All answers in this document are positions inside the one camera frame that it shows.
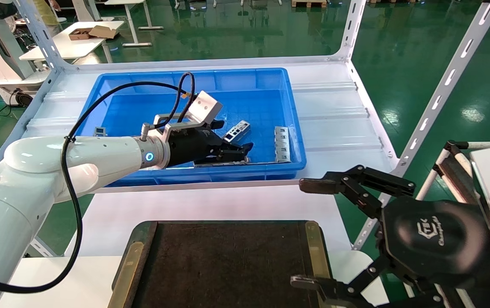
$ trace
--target white metal shelf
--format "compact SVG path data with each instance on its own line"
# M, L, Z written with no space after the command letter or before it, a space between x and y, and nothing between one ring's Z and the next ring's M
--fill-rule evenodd
M320 177L327 170L347 170L356 164L365 164L386 172L393 169L393 174L402 176L490 26L490 3L483 3L433 97L428 102L404 153L398 158L360 76L351 62L366 5L364 0L350 1L341 48L334 55L96 65L71 65L62 60L45 25L38 19L32 18L38 15L36 8L26 1L16 1L16 4L27 21L30 31L38 38L38 45L42 47L45 58L50 59L48 63L53 69L49 78L55 82L44 83L40 88L32 105L0 149L0 160L5 148L19 138L65 134L76 121L97 76L105 72L280 67L288 70L292 82L306 146L308 164L299 174L300 177ZM353 90L352 86L350 88L350 84L355 84L356 89ZM284 184L295 183L296 181L287 181ZM212 185L228 188L250 187L251 184L255 183ZM198 187L196 184L190 184L173 187L173 189L198 189ZM389 197L381 195L380 200L386 204ZM364 239L374 226L376 226L375 221L368 220L365 223L360 236L356 239L354 249L362 247Z

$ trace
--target white table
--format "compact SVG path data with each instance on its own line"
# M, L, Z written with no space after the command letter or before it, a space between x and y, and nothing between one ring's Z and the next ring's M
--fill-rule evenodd
M131 231L145 220L315 220L323 229L328 253L351 249L332 195L273 183L195 189L201 184L187 184L186 190L97 193L83 215L80 255L122 255ZM74 239L66 257L73 247Z
M139 27L139 30L163 30L163 27L153 26L152 21L150 19L150 12L148 10L148 5L146 4L146 0L108 0L104 4L107 6L116 6L123 4L125 6L125 12L127 13L127 19L129 21L129 28L131 29L131 34L133 35L133 43L124 43L124 47L129 46L152 46L152 43L139 43L137 38L137 33L135 31L135 25L133 24L133 19L131 18L131 13L129 11L130 4L139 4L142 3L144 6L144 12L146 14L146 20L148 22L148 27Z
M123 21L86 21L73 23L61 33L53 37L53 43L59 50L59 56L63 59L79 59L88 55L98 45L103 46L104 54L106 54L106 60L108 63L112 63L112 57L110 56L110 49L106 44L106 38L94 37L90 39L83 39L79 41L71 41L68 36L72 31L78 28L93 28L95 26L104 26L110 29L119 29L124 24ZM35 47L31 51L19 57L20 60L44 60L44 54L41 52L40 47Z
M357 251L339 252L331 262L333 277L348 283L371 262L366 254ZM112 281L121 256L79 257L68 276L45 292L35 294L5 293L0 308L106 308L112 296ZM34 286L50 282L68 262L68 258L26 258L19 263L10 283ZM374 306L388 303L380 277L362 295Z

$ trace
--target green epoxy floor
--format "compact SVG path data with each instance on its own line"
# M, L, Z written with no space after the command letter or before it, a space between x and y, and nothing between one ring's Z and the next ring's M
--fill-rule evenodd
M295 9L288 0L282 6L269 0L264 8L256 1L254 7L246 1L242 8L239 1L221 0L216 9L209 2L196 5L199 10L192 12L184 2L176 11L174 2L148 0L154 25L165 30L137 32L139 41L151 41L153 46L122 47L122 42L132 41L127 24L109 46L115 62L332 54L339 49L345 26L349 0L343 2L326 9ZM376 4L364 10L352 60L397 152L407 143L481 3L451 2ZM102 8L101 15L123 19L124 10ZM133 8L132 15L136 26L146 25L142 6ZM102 49L95 54L87 61L106 61ZM15 123L0 117L0 146ZM448 139L490 141L490 29L406 177L423 183ZM426 199L441 198L450 196L437 182ZM83 198L84 209L90 200ZM353 241L366 217L341 196L337 201ZM71 205L63 203L53 207L40 236L61 254L74 230ZM365 251L376 256L372 239ZM402 296L400 284L394 285L388 288L390 297Z

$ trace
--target dark tray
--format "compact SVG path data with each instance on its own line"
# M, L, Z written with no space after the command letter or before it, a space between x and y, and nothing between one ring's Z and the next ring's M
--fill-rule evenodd
M330 277L316 222L142 222L109 308L319 308L292 275Z

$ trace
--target black cable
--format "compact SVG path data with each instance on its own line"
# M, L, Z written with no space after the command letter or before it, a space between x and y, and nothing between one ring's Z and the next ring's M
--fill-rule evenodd
M192 74L190 72L185 72L180 77L179 87L182 86L182 82L184 82L184 78L186 78L186 76L190 76L190 84L192 86L192 89L190 89L190 98L188 99L188 103L186 103L186 106L184 107L182 113L180 114L180 117L178 117L177 123L181 123L182 120L184 119L184 115L186 115L186 113L188 112L188 109L190 108L190 106L194 102L194 97L196 94L196 79L194 78L194 74Z
M7 113L7 115L1 115L2 117L7 117L11 114L11 98L15 95L15 93L17 93L17 91L13 91L13 93L11 93L11 95L9 96L9 104L8 105L4 105L4 107L2 107L2 109L0 109L0 113L6 109L8 106L9 106L9 112Z
M29 294L29 293L37 293L37 292L43 292L45 290L51 289L55 285L59 284L65 277L68 275L70 270L72 269L74 263L76 262L77 255L80 251L80 246L81 246L81 238L83 235L83 226L82 226L82 220L81 220L81 210L80 210L80 203L77 199L76 191L74 190L74 187L72 185L71 181L71 176L68 171L68 164L67 164L67 151L68 151L68 146L70 145L71 142L74 142L76 140L75 135L76 131L79 129L83 121L89 116L89 114L97 107L100 103L102 103L103 100L105 100L108 96L112 95L113 93L129 88L130 86L164 86L166 88L174 89L177 90L177 97L180 97L180 93L186 94L186 91L180 89L179 87L173 86L171 84L166 84L162 82L153 82L153 81L139 81L139 82L131 82L128 84L124 84L121 86L117 86L116 88L106 92L103 94L100 98L98 98L87 110L81 117L78 119L76 124L72 127L71 131L68 133L68 136L65 137L65 142L63 143L63 148L61 150L61 168L63 172L63 177L65 178L65 183L68 187L68 193L71 197L72 204L74 206L74 211L76 214L76 243L74 245L74 249L72 250L71 257L66 265L66 267L63 269L63 271L55 278L53 281L46 283L44 285L38 285L37 287L20 287L17 285L10 285L7 283L2 283L0 282L0 291L1 292L9 292L9 293L20 293L20 294ZM173 107L172 113L177 109L177 103L179 99L176 100L176 104Z

